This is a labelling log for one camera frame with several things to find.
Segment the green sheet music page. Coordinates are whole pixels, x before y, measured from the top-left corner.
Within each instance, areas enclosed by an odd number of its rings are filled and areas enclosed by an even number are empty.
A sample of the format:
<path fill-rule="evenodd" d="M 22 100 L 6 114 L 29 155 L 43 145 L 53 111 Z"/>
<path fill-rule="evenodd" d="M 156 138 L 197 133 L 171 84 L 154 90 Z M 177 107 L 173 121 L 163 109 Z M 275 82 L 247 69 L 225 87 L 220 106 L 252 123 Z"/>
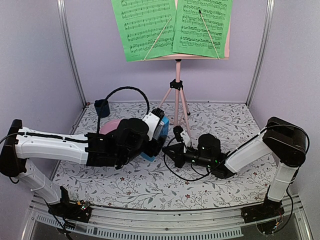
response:
<path fill-rule="evenodd" d="M 127 62 L 173 54 L 174 0 L 113 0 L 111 3 Z"/>

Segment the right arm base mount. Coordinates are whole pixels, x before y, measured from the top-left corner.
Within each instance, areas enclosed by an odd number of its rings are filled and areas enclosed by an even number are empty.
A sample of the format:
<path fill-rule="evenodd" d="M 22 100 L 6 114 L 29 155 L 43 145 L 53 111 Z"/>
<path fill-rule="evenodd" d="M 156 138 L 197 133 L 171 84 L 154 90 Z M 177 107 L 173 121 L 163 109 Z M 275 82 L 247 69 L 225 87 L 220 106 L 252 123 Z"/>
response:
<path fill-rule="evenodd" d="M 282 201 L 276 202 L 265 197 L 263 203 L 246 206 L 241 209 L 241 217 L 245 223 L 271 219 L 256 225 L 258 231 L 264 235 L 274 234 L 283 220 L 285 213 Z"/>

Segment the blue melodica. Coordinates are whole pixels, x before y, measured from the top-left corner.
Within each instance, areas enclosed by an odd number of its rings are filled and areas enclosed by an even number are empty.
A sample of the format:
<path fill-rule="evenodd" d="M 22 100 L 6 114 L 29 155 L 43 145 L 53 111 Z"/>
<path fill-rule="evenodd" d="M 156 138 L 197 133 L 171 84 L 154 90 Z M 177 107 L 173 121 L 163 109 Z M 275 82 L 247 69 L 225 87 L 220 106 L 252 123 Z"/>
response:
<path fill-rule="evenodd" d="M 142 152 L 140 156 L 150 162 L 153 162 L 156 156 L 159 154 L 169 132 L 169 119 L 164 116 L 159 123 L 159 126 L 156 128 L 151 141 L 151 147 L 149 151 Z"/>

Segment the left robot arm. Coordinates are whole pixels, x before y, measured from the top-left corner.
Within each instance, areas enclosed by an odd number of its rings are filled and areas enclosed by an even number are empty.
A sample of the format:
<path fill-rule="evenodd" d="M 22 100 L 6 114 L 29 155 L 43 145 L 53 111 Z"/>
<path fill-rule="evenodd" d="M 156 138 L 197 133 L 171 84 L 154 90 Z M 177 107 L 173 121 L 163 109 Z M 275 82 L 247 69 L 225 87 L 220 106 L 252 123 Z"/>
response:
<path fill-rule="evenodd" d="M 32 158 L 69 161 L 89 167 L 122 168 L 154 143 L 161 119 L 148 114 L 143 119 L 120 120 L 116 129 L 106 133 L 65 135 L 40 132 L 12 121 L 3 139 L 0 172 L 28 185 L 63 216 L 74 213 L 68 193 L 49 180 L 31 161 Z"/>

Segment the green sheet music stack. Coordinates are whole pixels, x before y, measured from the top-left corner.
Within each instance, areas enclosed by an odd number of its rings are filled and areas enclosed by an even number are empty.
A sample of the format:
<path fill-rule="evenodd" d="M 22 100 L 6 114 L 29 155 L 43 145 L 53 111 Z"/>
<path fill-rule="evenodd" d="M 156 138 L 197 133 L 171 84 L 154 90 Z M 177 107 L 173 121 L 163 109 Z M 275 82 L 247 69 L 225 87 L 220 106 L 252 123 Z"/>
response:
<path fill-rule="evenodd" d="M 232 0 L 179 0 L 172 51 L 215 59 L 229 57 Z"/>

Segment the pink music stand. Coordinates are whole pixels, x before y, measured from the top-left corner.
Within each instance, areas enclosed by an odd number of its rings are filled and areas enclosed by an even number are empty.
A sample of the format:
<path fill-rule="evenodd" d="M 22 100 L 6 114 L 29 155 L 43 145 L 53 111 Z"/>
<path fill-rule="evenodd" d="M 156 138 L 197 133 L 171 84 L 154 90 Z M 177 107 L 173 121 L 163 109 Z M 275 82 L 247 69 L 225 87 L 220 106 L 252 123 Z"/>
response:
<path fill-rule="evenodd" d="M 174 0 L 175 1 L 175 5 L 176 5 L 176 11 L 177 11 L 177 3 L 178 0 Z M 183 109 L 183 113 L 184 115 L 182 116 L 182 118 L 184 120 L 188 119 L 188 116 L 190 115 L 190 112 L 187 108 L 187 100 L 184 94 L 184 90 L 183 90 L 183 85 L 182 85 L 182 81 L 181 81 L 181 60 L 183 59 L 183 56 L 186 56 L 188 59 L 191 59 L 192 57 L 202 57 L 199 55 L 190 55 L 190 54 L 181 54 L 181 53 L 174 53 L 171 55 L 166 55 L 166 56 L 171 56 L 172 59 L 175 60 L 175 74 L 176 74 L 176 78 L 175 80 L 171 83 L 172 88 L 175 89 L 175 112 L 174 112 L 174 124 L 177 125 L 178 124 L 178 107 L 179 105 L 182 105 L 182 109 Z"/>

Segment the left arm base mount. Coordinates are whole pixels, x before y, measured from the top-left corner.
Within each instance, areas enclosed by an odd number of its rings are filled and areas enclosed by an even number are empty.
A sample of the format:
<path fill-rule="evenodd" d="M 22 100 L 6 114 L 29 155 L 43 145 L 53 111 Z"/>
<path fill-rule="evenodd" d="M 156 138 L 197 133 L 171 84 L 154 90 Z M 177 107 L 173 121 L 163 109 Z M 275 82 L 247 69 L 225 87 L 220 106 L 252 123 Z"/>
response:
<path fill-rule="evenodd" d="M 92 208 L 89 201 L 70 201 L 68 191 L 60 186 L 61 198 L 57 204 L 49 204 L 48 212 L 54 216 L 62 217 L 64 220 L 73 220 L 88 223 Z"/>

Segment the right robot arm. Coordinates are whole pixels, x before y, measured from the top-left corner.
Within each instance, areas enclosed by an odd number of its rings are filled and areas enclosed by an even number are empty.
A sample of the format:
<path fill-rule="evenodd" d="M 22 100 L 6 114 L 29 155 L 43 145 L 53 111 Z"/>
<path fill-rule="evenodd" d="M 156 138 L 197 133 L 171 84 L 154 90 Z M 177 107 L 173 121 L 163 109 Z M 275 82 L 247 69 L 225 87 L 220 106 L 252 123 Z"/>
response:
<path fill-rule="evenodd" d="M 273 116 L 255 136 L 233 151 L 224 153 L 221 141 L 211 133 L 199 136 L 197 147 L 191 146 L 189 135 L 180 126 L 173 129 L 176 144 L 162 148 L 175 167 L 185 164 L 206 168 L 208 175 L 228 179 L 249 164 L 265 156 L 275 158 L 275 176 L 267 190 L 266 201 L 259 206 L 262 218 L 269 218 L 278 210 L 287 188 L 295 180 L 299 168 L 305 163 L 310 148 L 307 132 L 286 120 Z"/>

